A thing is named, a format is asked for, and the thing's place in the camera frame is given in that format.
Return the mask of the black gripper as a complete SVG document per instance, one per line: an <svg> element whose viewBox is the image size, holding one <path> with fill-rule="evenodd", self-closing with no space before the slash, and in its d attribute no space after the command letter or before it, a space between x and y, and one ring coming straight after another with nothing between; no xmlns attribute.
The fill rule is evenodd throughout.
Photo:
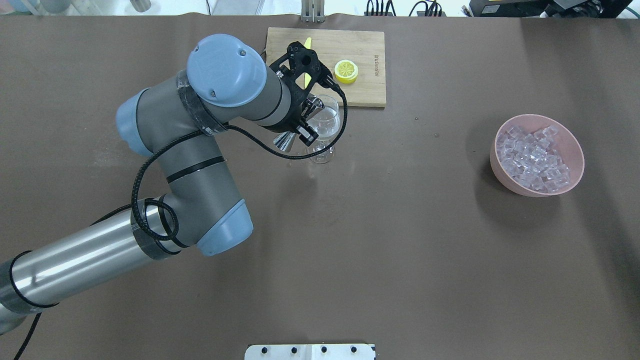
<svg viewBox="0 0 640 360"><path fill-rule="evenodd" d="M303 101L297 93L283 93L278 107L260 120L260 126L274 133L297 132L302 143L311 147L319 134L308 120L324 109L324 102L318 96L309 96Z"/></svg>

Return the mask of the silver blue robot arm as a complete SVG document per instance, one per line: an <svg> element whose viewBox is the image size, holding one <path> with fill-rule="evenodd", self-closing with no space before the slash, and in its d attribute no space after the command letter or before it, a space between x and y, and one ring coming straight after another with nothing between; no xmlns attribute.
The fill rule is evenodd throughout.
<svg viewBox="0 0 640 360"><path fill-rule="evenodd" d="M310 75L310 87L298 78ZM272 64L230 34L199 41L183 70L142 89L116 113L119 136L146 158L128 205L87 228L13 256L1 264L1 333L31 315L153 262L197 247L218 255L253 231L215 137L232 131L256 137L232 121L244 119L278 134L278 150L295 138L310 146L308 120L322 109L311 87L336 89L315 50L299 41Z"/></svg>

